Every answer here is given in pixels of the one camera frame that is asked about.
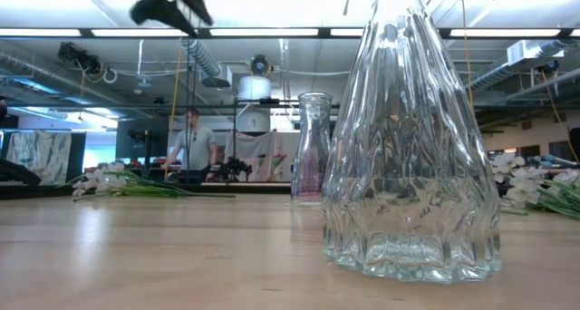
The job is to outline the white cylindrical tank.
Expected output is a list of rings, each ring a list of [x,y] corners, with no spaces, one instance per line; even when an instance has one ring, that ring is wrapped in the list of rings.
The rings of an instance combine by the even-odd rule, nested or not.
[[[271,96],[271,81],[261,76],[246,76],[239,80],[238,98],[260,100]]]

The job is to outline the black ceiling vent hood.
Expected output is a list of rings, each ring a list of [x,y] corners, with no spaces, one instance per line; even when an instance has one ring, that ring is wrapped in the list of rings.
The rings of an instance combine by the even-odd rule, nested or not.
[[[200,82],[207,88],[226,89],[231,87],[231,82],[218,77],[205,77]]]

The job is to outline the black ceiling light beam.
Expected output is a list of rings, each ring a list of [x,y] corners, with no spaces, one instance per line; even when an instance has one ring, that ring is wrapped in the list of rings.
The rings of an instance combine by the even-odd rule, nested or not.
[[[361,27],[219,27],[200,28],[198,39],[358,39]],[[580,28],[449,28],[439,29],[441,38],[457,40],[548,40],[580,39]],[[170,28],[0,28],[0,39],[177,39],[186,34]]]

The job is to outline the black metal rack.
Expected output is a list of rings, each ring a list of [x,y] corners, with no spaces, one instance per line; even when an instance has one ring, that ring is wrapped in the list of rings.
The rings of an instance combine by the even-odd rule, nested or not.
[[[287,182],[288,152],[283,133],[271,125],[269,105],[240,102],[235,111],[234,128],[227,134],[227,157],[252,168],[248,175],[251,182]]]

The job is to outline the person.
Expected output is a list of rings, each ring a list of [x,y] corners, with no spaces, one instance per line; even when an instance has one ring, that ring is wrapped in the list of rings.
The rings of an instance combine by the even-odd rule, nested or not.
[[[204,182],[210,177],[211,166],[217,162],[216,135],[211,129],[199,125],[199,112],[195,107],[190,107],[186,116],[186,128],[178,133],[173,151],[166,158],[163,168],[167,170],[183,152],[180,168],[193,172]]]

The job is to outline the slim clear glass vase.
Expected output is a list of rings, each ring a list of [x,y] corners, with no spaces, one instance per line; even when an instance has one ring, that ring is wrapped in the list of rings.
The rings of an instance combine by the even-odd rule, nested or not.
[[[298,96],[300,134],[291,181],[291,203],[293,206],[310,205],[318,199],[299,200],[295,196],[297,169],[305,160],[319,160],[324,165],[324,174],[330,149],[330,116],[332,96],[324,92],[305,92]]]

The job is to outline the white teal patterned cloth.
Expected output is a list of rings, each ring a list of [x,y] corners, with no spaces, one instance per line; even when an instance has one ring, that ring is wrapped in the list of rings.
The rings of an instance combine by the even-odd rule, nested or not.
[[[6,159],[30,170],[41,185],[61,185],[66,181],[71,145],[71,133],[14,132]]]

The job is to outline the white artificial flower spray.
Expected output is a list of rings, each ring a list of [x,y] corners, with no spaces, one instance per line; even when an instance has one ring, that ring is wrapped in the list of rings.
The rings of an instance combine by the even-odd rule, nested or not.
[[[121,163],[102,166],[93,172],[84,173],[61,185],[72,188],[72,200],[104,197],[145,198],[233,198],[233,195],[199,193],[139,177],[126,170]]]
[[[514,153],[493,156],[491,165],[504,212],[524,215],[535,208],[580,220],[580,166],[536,167]]]

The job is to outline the large ribbed clear glass vase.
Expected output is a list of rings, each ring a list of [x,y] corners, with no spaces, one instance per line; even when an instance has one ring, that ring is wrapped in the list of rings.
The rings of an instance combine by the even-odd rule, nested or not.
[[[468,95],[423,0],[373,0],[322,190],[324,253],[450,284],[501,268],[500,202]]]

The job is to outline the silver flexible duct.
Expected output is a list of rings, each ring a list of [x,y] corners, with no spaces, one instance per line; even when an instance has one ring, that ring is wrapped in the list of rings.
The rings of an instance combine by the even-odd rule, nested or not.
[[[181,41],[188,61],[195,65],[208,77],[218,77],[221,68],[218,62],[210,55],[207,47],[199,40],[187,39]]]

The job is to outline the white ceiling air unit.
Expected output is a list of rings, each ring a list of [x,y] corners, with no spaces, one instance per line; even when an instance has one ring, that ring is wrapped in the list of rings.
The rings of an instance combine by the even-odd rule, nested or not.
[[[507,48],[507,64],[515,66],[532,59],[562,57],[566,44],[559,40],[533,41],[521,40]]]

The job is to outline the black monitor screen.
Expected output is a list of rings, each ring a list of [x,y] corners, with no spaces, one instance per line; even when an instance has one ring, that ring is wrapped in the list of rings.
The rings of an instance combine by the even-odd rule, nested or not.
[[[115,158],[166,156],[168,142],[168,119],[121,121],[117,127]]]

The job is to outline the teal background tool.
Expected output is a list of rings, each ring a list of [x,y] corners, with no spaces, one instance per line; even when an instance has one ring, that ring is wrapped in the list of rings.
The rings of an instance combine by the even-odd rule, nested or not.
[[[551,154],[545,156],[527,157],[527,162],[536,167],[543,167],[549,169],[553,168],[568,169],[568,168],[577,168],[580,166],[580,163],[578,162],[561,159]]]

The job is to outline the pink tinted glass vase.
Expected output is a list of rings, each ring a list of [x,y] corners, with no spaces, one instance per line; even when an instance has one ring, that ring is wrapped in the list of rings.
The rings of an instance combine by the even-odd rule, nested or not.
[[[305,160],[297,169],[295,196],[299,200],[318,199],[324,181],[324,165],[319,160]]]

